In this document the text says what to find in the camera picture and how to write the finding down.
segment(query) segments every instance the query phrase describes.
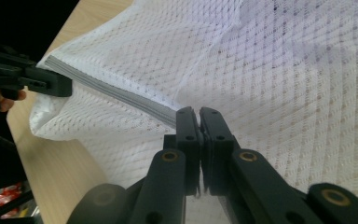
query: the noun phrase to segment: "white mesh bag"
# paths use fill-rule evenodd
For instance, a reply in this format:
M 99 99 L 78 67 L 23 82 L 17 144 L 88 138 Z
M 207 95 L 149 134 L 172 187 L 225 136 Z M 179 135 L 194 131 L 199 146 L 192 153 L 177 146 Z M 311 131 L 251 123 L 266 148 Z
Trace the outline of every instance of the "white mesh bag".
M 38 96 L 33 133 L 78 139 L 111 183 L 145 176 L 190 105 L 220 111 L 291 186 L 358 195 L 358 0 L 136 0 L 39 67 L 75 84 Z M 186 223 L 227 223 L 213 197 L 187 204 Z

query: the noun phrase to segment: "light wood surface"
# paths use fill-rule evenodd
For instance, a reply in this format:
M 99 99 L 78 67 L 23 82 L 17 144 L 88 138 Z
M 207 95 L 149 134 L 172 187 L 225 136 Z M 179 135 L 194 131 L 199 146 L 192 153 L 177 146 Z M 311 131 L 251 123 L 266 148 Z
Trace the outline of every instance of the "light wood surface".
M 114 18 L 130 4 L 131 0 L 80 0 L 48 52 Z M 29 115 L 35 93 L 27 94 L 8 114 L 10 130 L 44 222 L 66 223 L 84 194 L 106 178 L 76 140 L 55 142 L 31 134 Z

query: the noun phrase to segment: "white mesh fabric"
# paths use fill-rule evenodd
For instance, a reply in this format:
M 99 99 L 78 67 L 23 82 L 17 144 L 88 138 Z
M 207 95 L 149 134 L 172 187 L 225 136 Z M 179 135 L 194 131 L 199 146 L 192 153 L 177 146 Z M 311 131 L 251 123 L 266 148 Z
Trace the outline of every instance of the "white mesh fabric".
M 219 110 L 240 145 L 297 189 L 331 182 L 358 195 L 358 1 L 138 0 L 51 55 L 173 110 Z M 74 89 L 65 100 L 38 97 L 34 134 L 79 139 L 112 183 L 144 176 L 174 129 L 84 85 Z M 204 213 L 187 208 L 188 223 L 227 221 L 221 209 L 207 214 L 220 206 L 208 197 L 191 201 L 203 200 Z

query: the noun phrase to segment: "black clamp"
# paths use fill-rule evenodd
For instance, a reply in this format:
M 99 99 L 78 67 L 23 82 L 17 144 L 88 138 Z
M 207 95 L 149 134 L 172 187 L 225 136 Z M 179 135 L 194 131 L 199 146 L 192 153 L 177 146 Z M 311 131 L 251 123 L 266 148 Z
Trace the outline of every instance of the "black clamp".
M 164 136 L 163 150 L 147 176 L 123 189 L 103 184 L 80 201 L 68 223 L 185 223 L 186 195 L 204 186 L 225 198 L 231 223 L 358 223 L 358 198 L 322 183 L 308 194 L 290 187 L 258 152 L 241 149 L 222 115 L 191 107 L 176 113 L 176 134 Z
M 57 96 L 72 95 L 72 80 L 58 73 L 36 68 L 36 63 L 13 49 L 4 46 L 0 52 L 0 94 L 11 100 L 17 100 L 18 90 L 28 87 L 29 91 Z

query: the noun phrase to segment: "gray zipper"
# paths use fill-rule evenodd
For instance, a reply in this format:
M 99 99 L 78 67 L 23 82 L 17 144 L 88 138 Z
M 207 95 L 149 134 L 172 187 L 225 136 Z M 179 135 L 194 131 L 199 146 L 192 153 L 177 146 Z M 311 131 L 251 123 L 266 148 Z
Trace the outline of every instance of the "gray zipper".
M 60 73 L 66 77 L 71 78 L 85 86 L 88 86 L 96 91 L 100 91 L 108 96 L 117 98 L 119 101 L 128 105 L 134 106 L 145 113 L 153 116 L 154 118 L 161 120 L 171 127 L 175 127 L 175 111 L 165 105 L 160 105 L 154 101 L 151 101 L 143 96 L 135 93 L 124 91 L 117 87 L 108 85 L 100 80 L 90 77 L 81 71 L 69 66 L 66 63 L 61 62 L 54 56 L 48 56 L 45 61 L 45 65 L 50 67 L 53 71 Z

